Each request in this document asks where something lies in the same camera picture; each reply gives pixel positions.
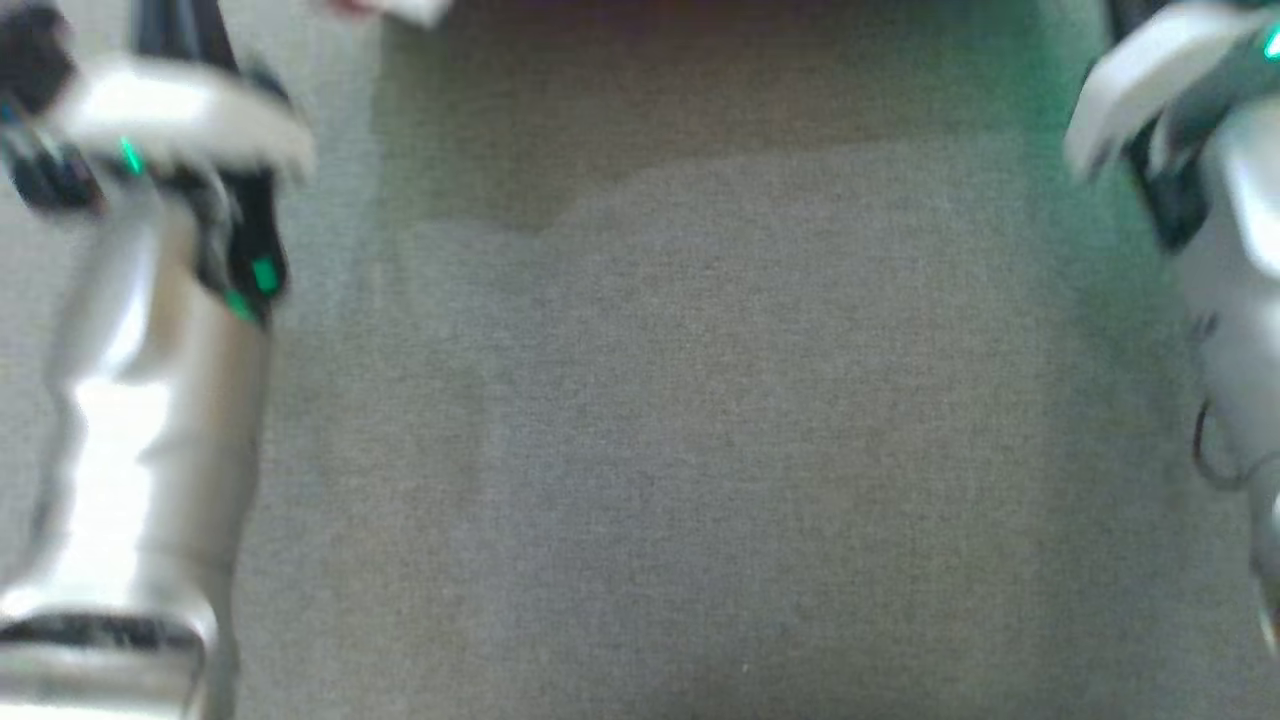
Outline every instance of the gray carpet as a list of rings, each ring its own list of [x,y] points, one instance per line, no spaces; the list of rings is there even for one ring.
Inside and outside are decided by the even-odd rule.
[[[283,209],[246,719],[1280,711],[1084,0],[229,1]],[[123,3],[65,3],[86,51]],[[0,206],[0,564],[83,240]]]

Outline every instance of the black cable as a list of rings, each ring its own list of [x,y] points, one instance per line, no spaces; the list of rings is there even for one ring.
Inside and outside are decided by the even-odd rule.
[[[1192,461],[1196,462],[1196,470],[1199,471],[1201,477],[1213,488],[1222,492],[1234,492],[1244,486],[1247,479],[1243,474],[1228,475],[1220,473],[1213,464],[1204,457],[1204,424],[1208,420],[1210,410],[1212,404],[1208,400],[1201,405],[1201,411],[1196,415],[1196,434],[1192,437]]]
[[[64,20],[50,3],[0,3],[0,124],[18,110],[40,114],[76,68],[63,49]],[[20,108],[10,108],[15,100]]]
[[[218,0],[137,0],[133,49],[143,56],[238,72]]]
[[[1107,17],[1111,22],[1111,38],[1119,42],[1138,29],[1142,23],[1165,9],[1169,0],[1108,0]]]

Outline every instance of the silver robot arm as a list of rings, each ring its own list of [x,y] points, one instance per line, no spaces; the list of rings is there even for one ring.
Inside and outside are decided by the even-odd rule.
[[[0,717],[232,715],[268,334],[197,279],[198,234],[184,200],[140,188],[82,269],[33,541],[0,593]]]
[[[1192,319],[1207,409],[1251,501],[1251,565],[1280,623],[1280,12],[1153,10],[1091,72],[1066,137],[1082,178],[1125,155]],[[1130,22],[1135,13],[1116,13]]]
[[[0,151],[28,205],[100,232],[49,364],[31,544],[0,585],[0,720],[228,719],[287,282],[274,188],[310,170],[311,135],[237,68],[214,0],[140,0],[137,54],[83,70],[49,61],[50,13],[0,23]]]

